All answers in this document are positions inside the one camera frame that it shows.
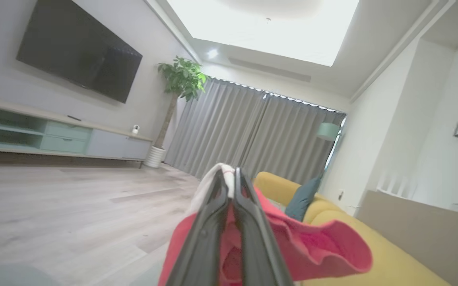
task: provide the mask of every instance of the tree trunk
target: tree trunk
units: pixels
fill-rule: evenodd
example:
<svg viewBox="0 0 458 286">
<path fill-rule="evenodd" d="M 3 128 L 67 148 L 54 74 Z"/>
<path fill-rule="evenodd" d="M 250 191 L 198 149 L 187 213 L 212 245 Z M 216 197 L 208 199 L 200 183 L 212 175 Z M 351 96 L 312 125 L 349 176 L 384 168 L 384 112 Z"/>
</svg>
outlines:
<svg viewBox="0 0 458 286">
<path fill-rule="evenodd" d="M 178 102 L 178 95 L 173 94 L 173 97 L 171 98 L 171 102 L 169 103 L 169 109 L 167 110 L 167 115 L 165 116 L 164 124 L 162 125 L 160 134 L 158 134 L 158 138 L 154 144 L 156 148 L 163 149 L 162 145 L 164 143 L 165 134 L 167 133 L 167 128 L 169 128 L 169 123 L 171 122 L 171 118 L 173 117 L 174 111 L 176 110 L 177 102 Z"/>
</svg>

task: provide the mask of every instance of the plant pot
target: plant pot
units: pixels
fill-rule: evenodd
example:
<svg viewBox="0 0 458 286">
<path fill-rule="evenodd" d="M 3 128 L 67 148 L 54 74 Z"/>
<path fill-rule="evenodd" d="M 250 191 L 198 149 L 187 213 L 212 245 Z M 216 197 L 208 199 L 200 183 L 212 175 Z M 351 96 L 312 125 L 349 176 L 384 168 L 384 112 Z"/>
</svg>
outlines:
<svg viewBox="0 0 458 286">
<path fill-rule="evenodd" d="M 162 159 L 165 155 L 165 149 L 156 148 L 155 146 L 151 146 L 151 150 L 147 154 L 147 158 L 144 161 L 144 165 L 147 165 L 151 168 L 158 168 L 160 163 L 162 163 Z"/>
</svg>

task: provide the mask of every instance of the curtain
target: curtain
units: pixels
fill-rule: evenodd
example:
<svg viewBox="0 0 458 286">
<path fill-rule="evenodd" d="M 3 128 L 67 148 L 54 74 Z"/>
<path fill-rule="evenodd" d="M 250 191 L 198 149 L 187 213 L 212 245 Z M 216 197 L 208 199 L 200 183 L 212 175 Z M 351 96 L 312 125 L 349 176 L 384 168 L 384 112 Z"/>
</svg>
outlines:
<svg viewBox="0 0 458 286">
<path fill-rule="evenodd" d="M 266 171 L 304 184 L 324 170 L 333 142 L 317 138 L 323 122 L 341 125 L 345 114 L 299 100 L 267 96 L 267 106 L 250 148 L 244 154 L 245 172 L 256 177 Z"/>
<path fill-rule="evenodd" d="M 240 165 L 262 117 L 265 92 L 209 79 L 185 106 L 164 162 L 201 178 L 216 163 Z"/>
<path fill-rule="evenodd" d="M 333 142 L 316 133 L 345 114 L 219 79 L 205 89 L 187 103 L 166 164 L 202 178 L 221 162 L 251 178 L 266 171 L 299 184 L 323 172 Z"/>
</svg>

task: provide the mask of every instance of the flat-screen tv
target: flat-screen tv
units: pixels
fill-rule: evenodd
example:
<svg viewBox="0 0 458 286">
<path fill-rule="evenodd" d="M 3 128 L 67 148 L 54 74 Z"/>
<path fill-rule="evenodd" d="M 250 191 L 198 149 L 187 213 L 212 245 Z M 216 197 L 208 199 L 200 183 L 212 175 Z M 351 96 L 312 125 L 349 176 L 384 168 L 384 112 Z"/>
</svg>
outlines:
<svg viewBox="0 0 458 286">
<path fill-rule="evenodd" d="M 142 55 L 71 0 L 38 0 L 17 59 L 125 103 Z"/>
</svg>

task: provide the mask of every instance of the green lampshade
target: green lampshade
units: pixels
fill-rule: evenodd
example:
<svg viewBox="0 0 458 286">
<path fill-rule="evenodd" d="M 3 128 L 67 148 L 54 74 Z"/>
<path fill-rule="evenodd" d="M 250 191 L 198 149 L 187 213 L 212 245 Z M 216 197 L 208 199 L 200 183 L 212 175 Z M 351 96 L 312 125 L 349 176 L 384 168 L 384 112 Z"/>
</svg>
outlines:
<svg viewBox="0 0 458 286">
<path fill-rule="evenodd" d="M 335 141 L 339 130 L 335 124 L 323 122 L 319 126 L 318 137 L 327 141 Z"/>
</svg>

